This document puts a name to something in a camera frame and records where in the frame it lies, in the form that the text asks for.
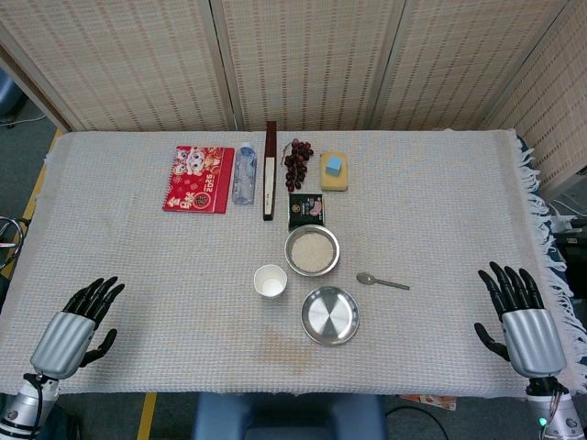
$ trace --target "stainless steel plate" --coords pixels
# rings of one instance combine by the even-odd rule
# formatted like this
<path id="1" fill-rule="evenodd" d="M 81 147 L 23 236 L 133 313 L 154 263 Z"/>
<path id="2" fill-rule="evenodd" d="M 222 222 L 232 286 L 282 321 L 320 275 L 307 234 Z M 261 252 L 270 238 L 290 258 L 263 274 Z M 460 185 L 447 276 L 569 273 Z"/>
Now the stainless steel plate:
<path id="1" fill-rule="evenodd" d="M 338 287 L 320 287 L 305 297 L 302 325 L 308 336 L 320 344 L 344 344 L 359 327 L 357 303 Z"/>

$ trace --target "spoon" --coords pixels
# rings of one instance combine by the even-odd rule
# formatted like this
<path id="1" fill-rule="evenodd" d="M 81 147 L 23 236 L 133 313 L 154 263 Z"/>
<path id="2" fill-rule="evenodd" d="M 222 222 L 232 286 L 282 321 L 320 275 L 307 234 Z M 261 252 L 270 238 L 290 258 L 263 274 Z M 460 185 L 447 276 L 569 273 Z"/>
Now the spoon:
<path id="1" fill-rule="evenodd" d="M 410 286 L 404 284 L 398 284 L 397 282 L 377 280 L 369 272 L 361 272 L 357 274 L 357 280 L 363 284 L 372 285 L 374 283 L 383 284 L 384 286 L 395 287 L 397 289 L 404 289 L 405 291 L 410 290 Z"/>

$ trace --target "red notebook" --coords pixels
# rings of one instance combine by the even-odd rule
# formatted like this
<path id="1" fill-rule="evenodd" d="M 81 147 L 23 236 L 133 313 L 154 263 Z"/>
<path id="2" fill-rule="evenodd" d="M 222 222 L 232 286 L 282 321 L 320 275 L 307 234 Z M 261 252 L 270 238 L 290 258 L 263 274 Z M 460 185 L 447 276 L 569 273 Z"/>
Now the red notebook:
<path id="1" fill-rule="evenodd" d="M 177 147 L 163 211 L 225 213 L 233 148 Z"/>

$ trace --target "black robotic finger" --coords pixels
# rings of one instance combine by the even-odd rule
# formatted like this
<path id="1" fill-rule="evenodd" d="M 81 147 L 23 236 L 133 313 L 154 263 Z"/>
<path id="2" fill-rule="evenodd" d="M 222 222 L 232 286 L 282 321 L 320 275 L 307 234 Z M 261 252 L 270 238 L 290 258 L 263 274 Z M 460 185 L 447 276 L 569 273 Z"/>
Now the black robotic finger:
<path id="1" fill-rule="evenodd" d="M 85 287 L 85 288 L 81 289 L 80 291 L 76 292 L 73 295 L 73 297 L 67 302 L 67 304 L 63 308 L 63 311 L 67 312 L 67 313 L 76 314 L 77 313 L 76 311 L 82 307 L 82 304 L 83 304 L 83 301 L 85 300 L 86 295 L 88 293 L 92 294 L 95 291 L 95 289 L 97 289 L 97 287 L 100 286 L 100 284 L 102 284 L 103 282 L 104 282 L 103 278 L 98 278 L 96 281 L 94 281 L 88 287 Z"/>
<path id="2" fill-rule="evenodd" d="M 532 278 L 532 275 L 530 275 L 525 269 L 520 269 L 520 276 L 526 284 L 526 291 L 528 292 L 530 307 L 544 309 L 544 303 L 542 302 L 540 291 L 538 290 L 538 286 Z"/>
<path id="3" fill-rule="evenodd" d="M 82 369 L 88 364 L 91 364 L 95 360 L 101 359 L 104 355 L 108 352 L 110 347 L 114 344 L 116 339 L 117 331 L 115 328 L 110 329 L 104 342 L 100 344 L 100 346 L 96 350 L 88 351 L 82 359 L 82 363 L 80 364 L 80 368 Z"/>
<path id="4" fill-rule="evenodd" d="M 514 287 L 514 296 L 520 304 L 520 307 L 522 309 L 529 309 L 530 305 L 528 302 L 528 294 L 526 292 L 526 288 L 524 287 L 522 279 L 518 276 L 517 273 L 515 273 L 515 270 L 513 270 L 509 266 L 505 266 L 504 270 L 507 276 L 509 277 L 510 281 L 512 282 L 512 286 Z"/>
<path id="5" fill-rule="evenodd" d="M 520 305 L 517 303 L 514 297 L 514 290 L 512 289 L 512 285 L 505 275 L 505 272 L 502 268 L 499 267 L 497 263 L 494 261 L 489 263 L 489 266 L 492 268 L 493 272 L 495 272 L 495 276 L 497 277 L 497 282 L 499 282 L 499 286 L 502 291 L 502 295 L 505 298 L 505 307 L 507 307 L 508 312 L 513 312 L 520 308 Z"/>
<path id="6" fill-rule="evenodd" d="M 108 293 L 108 290 L 115 285 L 116 281 L 118 281 L 118 277 L 112 277 L 95 291 L 94 295 L 92 295 L 92 298 L 88 302 L 86 309 L 83 311 L 83 316 L 88 317 L 92 314 L 92 310 L 95 311 Z"/>
<path id="7" fill-rule="evenodd" d="M 67 304 L 65 304 L 65 307 L 63 307 L 63 311 L 65 313 L 70 312 L 75 306 L 77 306 L 77 303 L 80 301 L 80 299 L 85 295 L 85 293 L 87 292 L 87 287 L 84 287 L 83 289 L 80 289 L 79 291 L 77 291 L 73 297 L 71 297 L 71 299 L 67 302 Z"/>
<path id="8" fill-rule="evenodd" d="M 499 320 L 501 321 L 502 314 L 507 312 L 507 308 L 505 307 L 502 293 L 500 292 L 499 287 L 497 286 L 493 278 L 487 272 L 479 270 L 479 276 L 485 283 L 485 286 L 487 286 L 487 290 L 489 291 L 489 294 L 492 297 L 493 307 L 495 307 L 495 311 L 497 312 Z"/>
<path id="9" fill-rule="evenodd" d="M 98 328 L 98 325 L 102 323 L 102 320 L 108 313 L 108 309 L 110 308 L 110 304 L 114 301 L 114 299 L 118 296 L 119 293 L 123 291 L 125 288 L 124 284 L 118 284 L 114 289 L 112 289 L 102 300 L 102 302 L 97 306 L 95 312 L 93 311 L 88 318 L 93 319 L 95 321 L 95 328 Z"/>
<path id="10" fill-rule="evenodd" d="M 495 342 L 495 340 L 491 336 L 489 336 L 489 334 L 487 333 L 487 330 L 485 330 L 485 327 L 483 326 L 483 324 L 475 323 L 474 327 L 475 327 L 475 332 L 477 333 L 477 336 L 479 337 L 479 339 L 481 339 L 481 342 L 483 342 L 483 344 L 487 348 L 489 348 L 493 353 L 495 353 L 497 356 L 503 358 L 507 362 L 510 361 L 510 355 L 507 353 L 507 347 L 504 344 L 500 344 L 499 342 Z"/>

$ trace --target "notebook cover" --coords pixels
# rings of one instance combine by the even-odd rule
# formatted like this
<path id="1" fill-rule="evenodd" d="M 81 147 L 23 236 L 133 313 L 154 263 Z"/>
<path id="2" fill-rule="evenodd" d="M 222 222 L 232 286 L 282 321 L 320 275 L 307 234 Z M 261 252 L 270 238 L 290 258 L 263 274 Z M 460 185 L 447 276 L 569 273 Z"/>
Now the notebook cover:
<path id="1" fill-rule="evenodd" d="M 163 211 L 225 213 L 234 155 L 233 148 L 177 147 Z"/>

